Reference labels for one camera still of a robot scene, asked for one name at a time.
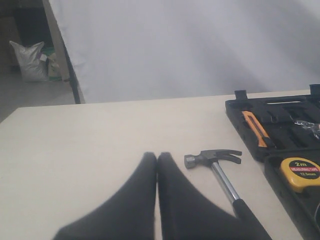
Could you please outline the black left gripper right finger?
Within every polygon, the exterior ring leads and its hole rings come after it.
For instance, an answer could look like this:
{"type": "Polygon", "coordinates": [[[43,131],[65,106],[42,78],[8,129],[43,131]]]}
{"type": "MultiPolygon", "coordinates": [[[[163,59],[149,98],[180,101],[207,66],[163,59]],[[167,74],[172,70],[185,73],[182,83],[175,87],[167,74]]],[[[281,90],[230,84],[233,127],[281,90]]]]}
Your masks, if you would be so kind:
{"type": "Polygon", "coordinates": [[[164,240],[251,240],[239,219],[203,196],[181,172],[172,155],[157,159],[157,183],[164,240]]]}

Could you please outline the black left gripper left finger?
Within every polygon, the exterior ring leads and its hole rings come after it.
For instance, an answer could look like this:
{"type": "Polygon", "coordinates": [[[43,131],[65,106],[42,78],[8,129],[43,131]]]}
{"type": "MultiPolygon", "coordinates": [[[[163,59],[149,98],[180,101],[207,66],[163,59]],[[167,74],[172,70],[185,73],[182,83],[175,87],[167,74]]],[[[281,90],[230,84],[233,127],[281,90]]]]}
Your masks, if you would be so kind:
{"type": "Polygon", "coordinates": [[[146,152],[125,184],[101,206],[62,227],[56,240],[153,240],[157,158],[146,152]]]}

